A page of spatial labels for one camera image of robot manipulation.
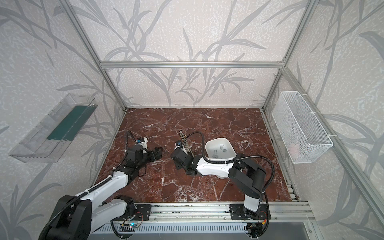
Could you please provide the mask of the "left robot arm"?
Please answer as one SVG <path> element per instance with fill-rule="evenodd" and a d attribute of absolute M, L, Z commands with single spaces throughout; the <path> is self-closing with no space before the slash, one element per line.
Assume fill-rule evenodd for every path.
<path fill-rule="evenodd" d="M 77 195 L 61 197 L 39 239 L 86 240 L 115 218 L 135 216 L 137 210 L 132 198 L 119 197 L 107 204 L 104 201 L 132 183 L 147 164 L 162 158 L 163 148 L 148 150 L 147 142 L 147 138 L 138 138 L 134 146 L 127 147 L 121 163 L 100 183 Z"/>

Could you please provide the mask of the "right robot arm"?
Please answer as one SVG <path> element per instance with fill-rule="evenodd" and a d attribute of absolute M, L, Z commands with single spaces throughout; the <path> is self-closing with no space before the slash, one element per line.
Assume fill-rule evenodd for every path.
<path fill-rule="evenodd" d="M 245 196 L 243 204 L 231 204 L 232 220 L 270 219 L 266 189 L 272 183 L 276 169 L 274 163 L 264 156 L 245 156 L 235 152 L 226 138 L 217 138 L 208 142 L 202 138 L 202 153 L 193 155 L 187 149 L 186 136 L 176 142 L 171 159 L 177 169 L 184 169 L 190 176 L 215 175 L 220 179 L 230 179 Z"/>

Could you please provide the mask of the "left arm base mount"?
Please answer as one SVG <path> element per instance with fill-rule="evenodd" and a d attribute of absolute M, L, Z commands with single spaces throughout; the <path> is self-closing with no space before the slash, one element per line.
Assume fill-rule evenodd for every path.
<path fill-rule="evenodd" d="M 151 214 L 150 204 L 129 204 L 125 213 L 120 217 L 123 220 L 148 221 Z"/>

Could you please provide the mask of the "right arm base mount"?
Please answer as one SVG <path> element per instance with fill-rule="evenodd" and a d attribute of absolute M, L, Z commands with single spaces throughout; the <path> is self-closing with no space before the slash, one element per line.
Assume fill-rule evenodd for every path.
<path fill-rule="evenodd" d="M 243 204 L 230 204 L 231 220 L 270 220 L 269 209 L 266 203 L 261 203 L 256 212 L 248 210 Z"/>

